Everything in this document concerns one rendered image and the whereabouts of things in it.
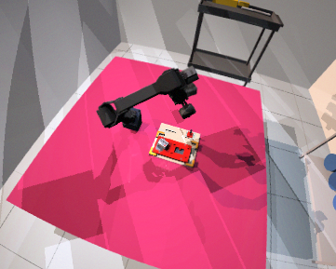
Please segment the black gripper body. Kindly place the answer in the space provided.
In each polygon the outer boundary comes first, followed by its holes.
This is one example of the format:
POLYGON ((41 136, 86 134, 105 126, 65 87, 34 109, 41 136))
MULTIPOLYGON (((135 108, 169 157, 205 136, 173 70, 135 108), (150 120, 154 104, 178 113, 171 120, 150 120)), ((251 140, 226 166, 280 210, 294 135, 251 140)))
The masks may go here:
POLYGON ((185 99, 183 93, 184 93, 184 90, 182 89, 179 93, 177 93, 175 95, 171 95, 171 94, 168 94, 168 95, 171 97, 171 99, 173 100, 175 105, 177 105, 177 104, 182 105, 182 108, 179 110, 179 113, 180 113, 182 119, 186 119, 189 116, 195 114, 196 109, 192 105, 192 103, 187 103, 186 102, 186 99, 185 99))

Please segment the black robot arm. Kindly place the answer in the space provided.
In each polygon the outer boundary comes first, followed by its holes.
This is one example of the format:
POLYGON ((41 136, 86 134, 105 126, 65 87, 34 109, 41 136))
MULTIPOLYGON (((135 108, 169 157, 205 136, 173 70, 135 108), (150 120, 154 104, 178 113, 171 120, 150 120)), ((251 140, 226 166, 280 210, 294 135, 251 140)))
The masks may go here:
POLYGON ((139 89, 124 98, 120 97, 114 101, 106 101, 101 104, 96 112, 105 128, 112 128, 120 122, 123 122, 124 126, 126 126, 128 123, 134 122, 136 118, 136 111, 130 110, 130 108, 154 96, 159 94, 175 95, 183 89, 185 99, 189 100, 188 97, 197 94, 198 89, 194 83, 197 79, 199 77, 193 66, 181 72, 179 68, 170 68, 159 75, 157 80, 151 85, 139 89))

